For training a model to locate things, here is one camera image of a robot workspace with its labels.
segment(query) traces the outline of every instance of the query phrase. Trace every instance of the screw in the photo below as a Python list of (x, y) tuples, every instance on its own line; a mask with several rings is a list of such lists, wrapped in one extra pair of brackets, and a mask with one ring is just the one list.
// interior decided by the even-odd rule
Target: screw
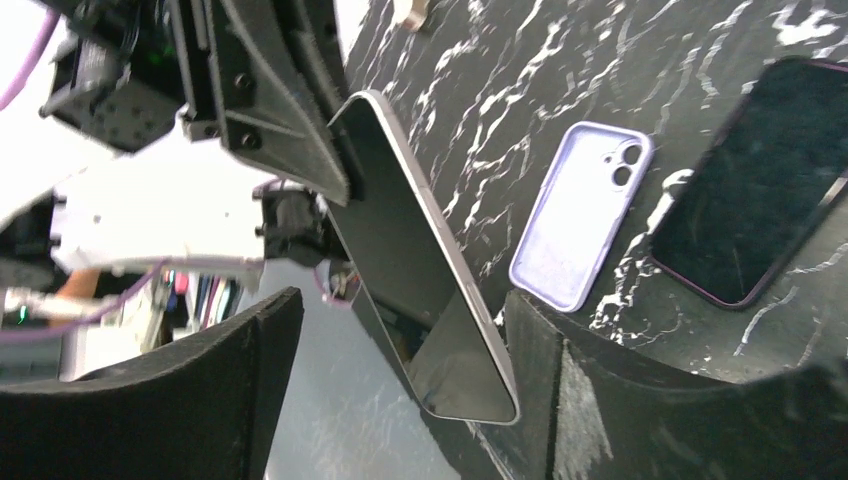
[(259, 138), (252, 133), (245, 133), (241, 137), (241, 146), (250, 149), (258, 148)]
[(248, 88), (253, 86), (253, 80), (250, 78), (250, 75), (246, 73), (239, 73), (236, 75), (235, 86), (239, 90), (247, 90)]

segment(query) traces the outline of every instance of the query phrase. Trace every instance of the floor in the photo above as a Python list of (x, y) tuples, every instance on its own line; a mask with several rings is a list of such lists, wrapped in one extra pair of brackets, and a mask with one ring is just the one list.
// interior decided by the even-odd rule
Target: floor
[(321, 301), (310, 270), (269, 262), (240, 307), (289, 285), (306, 317), (266, 479), (460, 478), (377, 345), (351, 312)]

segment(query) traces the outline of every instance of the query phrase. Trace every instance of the silver smartphone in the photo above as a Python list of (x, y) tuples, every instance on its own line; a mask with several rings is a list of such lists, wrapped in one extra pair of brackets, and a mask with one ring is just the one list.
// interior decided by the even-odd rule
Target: silver smartphone
[(330, 216), (363, 285), (354, 310), (380, 319), (426, 411), (516, 422), (506, 346), (388, 100), (358, 92), (330, 128), (351, 169), (351, 201)]

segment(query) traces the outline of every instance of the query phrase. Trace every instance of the smartphone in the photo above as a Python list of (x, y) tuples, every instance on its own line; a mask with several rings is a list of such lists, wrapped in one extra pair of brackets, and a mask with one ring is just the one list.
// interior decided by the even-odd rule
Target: smartphone
[(657, 227), (653, 262), (720, 307), (746, 307), (837, 203), (847, 174), (848, 67), (782, 59)]
[[(377, 318), (418, 403), (450, 419), (513, 424), (519, 418), (512, 363), (441, 208), (388, 100), (355, 93), (330, 122), (353, 158), (358, 192), (330, 218), (359, 274), (353, 310)], [(388, 311), (391, 315), (380, 312)], [(415, 349), (399, 345), (419, 345)]]
[(561, 312), (580, 309), (653, 150), (633, 130), (593, 122), (569, 128), (510, 263), (512, 283)]

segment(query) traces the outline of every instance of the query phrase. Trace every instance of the phone case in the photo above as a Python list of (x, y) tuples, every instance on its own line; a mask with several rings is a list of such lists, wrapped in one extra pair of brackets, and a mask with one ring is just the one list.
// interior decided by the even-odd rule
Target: phone case
[[(653, 150), (633, 130), (593, 122), (569, 128), (510, 264), (512, 283), (561, 312), (580, 309)], [(629, 171), (626, 182), (620, 169)]]
[[(794, 56), (793, 55), (793, 56), (781, 58), (780, 60), (777, 60), (773, 64), (767, 66), (762, 71), (759, 78), (762, 78), (766, 74), (766, 72), (768, 72), (769, 69), (775, 68), (775, 67), (777, 67), (781, 64), (784, 64), (784, 63), (793, 63), (793, 62), (804, 62), (804, 63), (808, 63), (808, 64), (811, 64), (811, 65), (819, 66), (821, 68), (830, 68), (830, 69), (834, 69), (834, 70), (848, 72), (848, 67), (846, 67), (843, 64), (837, 63), (837, 62), (833, 62), (833, 61), (829, 61), (829, 60), (823, 60), (823, 59), (810, 59), (810, 58), (807, 58), (807, 57), (800, 57), (800, 56)], [(710, 146), (710, 149), (707, 150), (707, 152), (716, 148), (722, 142), (724, 142), (724, 140), (727, 137), (727, 135), (729, 134), (730, 130), (736, 124), (738, 119), (742, 116), (742, 114), (745, 111), (745, 108), (748, 106), (748, 103), (750, 101), (751, 101), (751, 95), (750, 94), (747, 94), (744, 97), (742, 97), (739, 104), (733, 110), (733, 113), (730, 114), (730, 116), (727, 118), (727, 120), (724, 122), (724, 124), (718, 129), (718, 133), (716, 134), (715, 138), (713, 139), (713, 142)], [(695, 179), (698, 178), (698, 176), (700, 176), (703, 173), (703, 170), (707, 166), (707, 164), (709, 164), (709, 161), (710, 161), (710, 158), (709, 158), (708, 155), (705, 154), (705, 155), (702, 156), (701, 160), (698, 162), (697, 166), (694, 169), (694, 173), (689, 177), (689, 181), (681, 189), (681, 192), (679, 194), (680, 197), (682, 197), (683, 195), (686, 195), (686, 193), (688, 192), (692, 183), (695, 181)], [(665, 265), (663, 262), (657, 260), (654, 257), (654, 253), (653, 253), (653, 241), (651, 242), (651, 244), (649, 244), (650, 250), (648, 252), (648, 259), (651, 263), (656, 265), (664, 273), (670, 275), (672, 278), (674, 278), (675, 280), (677, 280), (678, 282), (683, 284), (689, 290), (700, 295), (702, 298), (704, 298), (705, 300), (709, 301), (710, 303), (712, 303), (713, 305), (715, 305), (717, 307), (724, 308), (724, 309), (727, 309), (727, 310), (742, 310), (744, 308), (747, 308), (759, 299), (760, 295), (762, 295), (762, 293), (765, 291), (765, 289), (769, 285), (771, 285), (771, 283), (783, 271), (783, 269), (786, 267), (786, 265), (789, 264), (789, 262), (792, 260), (792, 257), (801, 249), (801, 247), (804, 246), (804, 242), (813, 234), (813, 232), (815, 232), (818, 225), (822, 221), (824, 221), (824, 219), (827, 216), (827, 213), (829, 213), (829, 211), (833, 208), (833, 206), (836, 204), (836, 201), (838, 199), (841, 199), (841, 197), (844, 193), (843, 190), (845, 189), (846, 184), (848, 184), (848, 182), (846, 182), (846, 179), (848, 179), (848, 172), (845, 172), (845, 174), (834, 183), (834, 187), (832, 188), (832, 191), (831, 191), (832, 195), (830, 197), (830, 201), (822, 202), (821, 204), (819, 204), (819, 208), (816, 211), (811, 212), (810, 223), (809, 223), (808, 228), (806, 228), (803, 232), (801, 232), (799, 234), (798, 238), (796, 239), (796, 241), (784, 252), (784, 254), (781, 255), (779, 258), (777, 258), (775, 260), (775, 262), (771, 265), (771, 268), (769, 268), (768, 272), (766, 272), (766, 274), (760, 279), (760, 281), (757, 283), (757, 285), (755, 285), (754, 288), (751, 290), (751, 293), (749, 293), (748, 296), (744, 300), (742, 300), (741, 302), (725, 303), (725, 302), (719, 300), (718, 298), (716, 298), (715, 296), (713, 296), (712, 294), (710, 294), (709, 292), (707, 292), (706, 290), (704, 290), (703, 288), (701, 288), (700, 286), (698, 286), (695, 282), (690, 281), (688, 278), (686, 278), (685, 275), (681, 275), (680, 273), (678, 273), (674, 269)], [(672, 211), (674, 211), (674, 209), (677, 208), (678, 206), (679, 206), (679, 203), (677, 203), (677, 202), (672, 204), (669, 211), (666, 212), (666, 215), (660, 220), (659, 224), (657, 225), (656, 231), (654, 232), (654, 236), (661, 235), (662, 230), (665, 227), (666, 220), (669, 218), (669, 214)]]

